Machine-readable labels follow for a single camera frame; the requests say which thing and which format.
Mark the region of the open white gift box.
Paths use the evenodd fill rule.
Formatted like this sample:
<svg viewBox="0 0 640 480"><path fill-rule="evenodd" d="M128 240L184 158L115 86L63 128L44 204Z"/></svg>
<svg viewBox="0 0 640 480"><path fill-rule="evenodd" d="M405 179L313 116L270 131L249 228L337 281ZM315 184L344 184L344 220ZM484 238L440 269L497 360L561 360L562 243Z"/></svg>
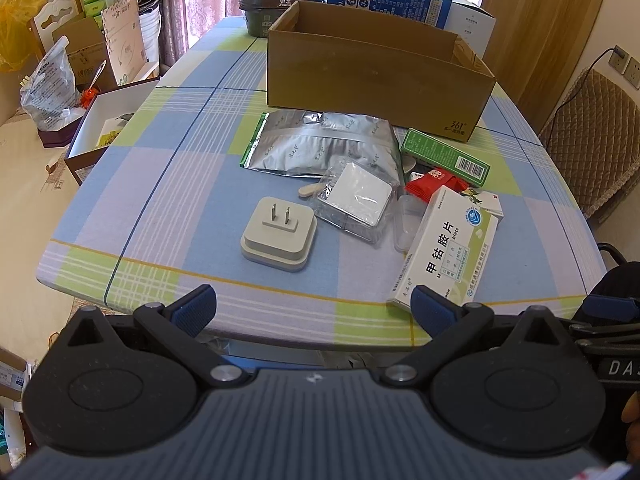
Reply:
<svg viewBox="0 0 640 480"><path fill-rule="evenodd" d="M76 129L64 162L82 185L116 136L158 83L158 78L98 94Z"/></svg>

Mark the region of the quilted brown chair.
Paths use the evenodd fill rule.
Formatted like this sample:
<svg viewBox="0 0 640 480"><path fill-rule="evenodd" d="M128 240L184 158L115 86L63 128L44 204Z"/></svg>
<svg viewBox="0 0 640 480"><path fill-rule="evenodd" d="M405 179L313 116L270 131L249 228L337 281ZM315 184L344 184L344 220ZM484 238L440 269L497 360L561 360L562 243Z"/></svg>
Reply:
<svg viewBox="0 0 640 480"><path fill-rule="evenodd" d="M639 184L639 105L596 70L584 70L573 99L539 139L584 216L602 223Z"/></svg>

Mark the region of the silver foil pouch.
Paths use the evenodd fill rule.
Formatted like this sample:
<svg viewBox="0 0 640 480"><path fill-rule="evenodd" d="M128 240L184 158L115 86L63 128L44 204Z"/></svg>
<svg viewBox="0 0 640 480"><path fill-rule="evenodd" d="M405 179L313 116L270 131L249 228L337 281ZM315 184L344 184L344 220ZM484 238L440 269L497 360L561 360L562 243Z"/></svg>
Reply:
<svg viewBox="0 0 640 480"><path fill-rule="evenodd" d="M358 162L387 182L402 180L392 126L368 115L310 110L262 114L240 165L280 176L314 178L342 159Z"/></svg>

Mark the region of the white charger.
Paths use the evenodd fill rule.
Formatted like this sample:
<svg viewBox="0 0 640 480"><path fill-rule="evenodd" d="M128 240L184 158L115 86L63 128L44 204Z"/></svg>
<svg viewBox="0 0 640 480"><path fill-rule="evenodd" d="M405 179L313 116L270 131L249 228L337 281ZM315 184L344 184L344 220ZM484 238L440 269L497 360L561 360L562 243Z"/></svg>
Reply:
<svg viewBox="0 0 640 480"><path fill-rule="evenodd" d="M398 185L384 172L342 157L311 195L316 216L337 229L376 246L386 229Z"/></svg>

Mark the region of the brown cardboard box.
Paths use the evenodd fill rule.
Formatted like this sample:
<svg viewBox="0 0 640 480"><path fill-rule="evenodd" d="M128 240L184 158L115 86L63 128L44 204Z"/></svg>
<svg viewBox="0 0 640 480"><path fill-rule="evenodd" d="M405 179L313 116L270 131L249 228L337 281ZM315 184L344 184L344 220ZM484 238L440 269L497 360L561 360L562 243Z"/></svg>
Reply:
<svg viewBox="0 0 640 480"><path fill-rule="evenodd" d="M271 107L370 115L465 142L495 82L460 36L400 16L297 1L268 32Z"/></svg>

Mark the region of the red snack packet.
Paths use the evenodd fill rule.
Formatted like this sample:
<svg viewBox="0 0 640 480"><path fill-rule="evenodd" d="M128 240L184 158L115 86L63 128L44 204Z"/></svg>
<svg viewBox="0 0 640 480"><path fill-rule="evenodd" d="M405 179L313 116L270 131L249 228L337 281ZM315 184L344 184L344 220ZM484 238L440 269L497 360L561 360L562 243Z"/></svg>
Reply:
<svg viewBox="0 0 640 480"><path fill-rule="evenodd" d="M461 193L469 187L468 182L455 176L451 172L442 168L434 168L422 177L415 178L408 182L406 184L406 191L419 200L423 200L424 203L428 203L440 188L450 188L450 190L454 192Z"/></svg>

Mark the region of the brown curtain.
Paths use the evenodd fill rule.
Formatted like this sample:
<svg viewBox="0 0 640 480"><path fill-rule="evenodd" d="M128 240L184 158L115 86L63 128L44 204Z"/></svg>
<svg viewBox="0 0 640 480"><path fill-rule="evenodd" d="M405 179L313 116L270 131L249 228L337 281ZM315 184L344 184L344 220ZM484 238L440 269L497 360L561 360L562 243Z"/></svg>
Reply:
<svg viewBox="0 0 640 480"><path fill-rule="evenodd" d="M484 61L535 131L561 99L602 1L482 1L496 19Z"/></svg>

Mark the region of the green medicine box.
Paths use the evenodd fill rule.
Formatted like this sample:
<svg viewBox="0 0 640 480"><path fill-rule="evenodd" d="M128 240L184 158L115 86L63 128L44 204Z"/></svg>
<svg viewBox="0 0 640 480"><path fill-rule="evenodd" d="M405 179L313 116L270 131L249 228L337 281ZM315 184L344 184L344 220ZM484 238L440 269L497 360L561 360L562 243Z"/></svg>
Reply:
<svg viewBox="0 0 640 480"><path fill-rule="evenodd" d="M490 170L487 162L413 128L407 130L400 150L424 165L445 169L480 188Z"/></svg>

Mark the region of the wall power socket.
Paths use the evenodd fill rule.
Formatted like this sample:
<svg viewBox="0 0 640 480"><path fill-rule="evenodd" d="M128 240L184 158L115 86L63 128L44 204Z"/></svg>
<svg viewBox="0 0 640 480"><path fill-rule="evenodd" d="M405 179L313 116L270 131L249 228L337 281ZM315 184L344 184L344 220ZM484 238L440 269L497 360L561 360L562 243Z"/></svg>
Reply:
<svg viewBox="0 0 640 480"><path fill-rule="evenodd" d="M608 65L617 73L621 74L635 89L640 88L639 61L633 58L622 47L614 47L608 60Z"/></svg>

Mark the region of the clear plastic bag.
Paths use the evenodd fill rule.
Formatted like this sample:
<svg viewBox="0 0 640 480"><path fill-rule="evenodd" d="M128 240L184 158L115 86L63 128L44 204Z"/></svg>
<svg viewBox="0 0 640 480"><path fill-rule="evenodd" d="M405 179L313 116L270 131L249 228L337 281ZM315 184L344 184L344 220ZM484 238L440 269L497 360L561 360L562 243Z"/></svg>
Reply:
<svg viewBox="0 0 640 480"><path fill-rule="evenodd" d="M21 107L42 131L58 131L85 114L62 36L21 83Z"/></svg>

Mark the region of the white ointment box bird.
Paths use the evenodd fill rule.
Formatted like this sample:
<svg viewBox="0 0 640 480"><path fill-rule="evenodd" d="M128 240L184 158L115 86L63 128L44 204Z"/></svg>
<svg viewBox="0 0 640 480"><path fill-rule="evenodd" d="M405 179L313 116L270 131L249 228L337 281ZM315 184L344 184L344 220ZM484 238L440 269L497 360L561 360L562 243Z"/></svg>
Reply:
<svg viewBox="0 0 640 480"><path fill-rule="evenodd" d="M497 194L485 190L478 190L477 188L467 188L463 192L463 195L466 196L474 206L487 210L498 220L504 218L502 206Z"/></svg>

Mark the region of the beige plastic spoon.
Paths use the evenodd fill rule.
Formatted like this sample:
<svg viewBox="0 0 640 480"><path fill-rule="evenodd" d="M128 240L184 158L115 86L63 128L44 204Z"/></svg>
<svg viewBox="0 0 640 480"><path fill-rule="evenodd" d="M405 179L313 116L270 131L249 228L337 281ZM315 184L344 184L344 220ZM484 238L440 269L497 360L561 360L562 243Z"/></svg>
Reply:
<svg viewBox="0 0 640 480"><path fill-rule="evenodd" d="M319 195L326 190L328 184L326 182L317 182L306 184L298 189L298 197L302 200L309 200L312 196Z"/></svg>

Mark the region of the white wall plug adapter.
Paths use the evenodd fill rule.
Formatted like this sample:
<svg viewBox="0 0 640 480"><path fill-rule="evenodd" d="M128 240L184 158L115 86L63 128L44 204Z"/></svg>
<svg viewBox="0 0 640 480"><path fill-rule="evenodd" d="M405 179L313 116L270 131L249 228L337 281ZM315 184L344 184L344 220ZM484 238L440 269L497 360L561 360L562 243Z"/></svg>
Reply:
<svg viewBox="0 0 640 480"><path fill-rule="evenodd" d="M241 252L250 261L297 272L306 266L317 226L310 207L263 197L242 234Z"/></svg>

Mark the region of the yellow plastic bag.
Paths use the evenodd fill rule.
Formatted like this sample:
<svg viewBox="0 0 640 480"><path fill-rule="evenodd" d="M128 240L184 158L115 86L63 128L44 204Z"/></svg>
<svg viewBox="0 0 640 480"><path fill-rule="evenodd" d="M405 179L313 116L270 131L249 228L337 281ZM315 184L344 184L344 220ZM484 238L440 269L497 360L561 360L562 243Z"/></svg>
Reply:
<svg viewBox="0 0 640 480"><path fill-rule="evenodd" d="M2 73L21 70L32 56L27 23L48 0L1 0L0 68Z"/></svg>

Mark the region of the white paper box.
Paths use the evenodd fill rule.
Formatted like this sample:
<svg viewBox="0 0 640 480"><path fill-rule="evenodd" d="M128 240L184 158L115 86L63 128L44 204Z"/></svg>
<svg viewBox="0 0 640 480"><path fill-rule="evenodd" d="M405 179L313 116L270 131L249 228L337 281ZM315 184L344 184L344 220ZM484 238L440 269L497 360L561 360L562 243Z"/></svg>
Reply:
<svg viewBox="0 0 640 480"><path fill-rule="evenodd" d="M485 55L496 18L468 0L450 0L445 30L460 36L482 58Z"/></svg>

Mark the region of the clear plastic container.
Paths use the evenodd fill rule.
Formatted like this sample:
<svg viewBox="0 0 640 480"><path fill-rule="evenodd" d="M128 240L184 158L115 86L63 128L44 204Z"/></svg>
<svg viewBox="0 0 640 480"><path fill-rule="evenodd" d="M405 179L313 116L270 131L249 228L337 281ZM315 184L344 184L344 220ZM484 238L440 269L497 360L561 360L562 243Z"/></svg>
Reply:
<svg viewBox="0 0 640 480"><path fill-rule="evenodd" d="M425 214L427 203L416 196L400 196L394 212L394 246L398 252L408 252Z"/></svg>

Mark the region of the white green pill box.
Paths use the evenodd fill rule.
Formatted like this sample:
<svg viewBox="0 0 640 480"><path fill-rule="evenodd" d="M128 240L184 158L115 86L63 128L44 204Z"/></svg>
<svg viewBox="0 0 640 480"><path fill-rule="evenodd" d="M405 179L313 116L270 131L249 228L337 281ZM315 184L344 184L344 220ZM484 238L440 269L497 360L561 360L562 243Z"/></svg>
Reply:
<svg viewBox="0 0 640 480"><path fill-rule="evenodd" d="M450 188L440 188L426 207L387 303L409 310L413 289L420 285L457 306L471 302L497 226L489 211Z"/></svg>

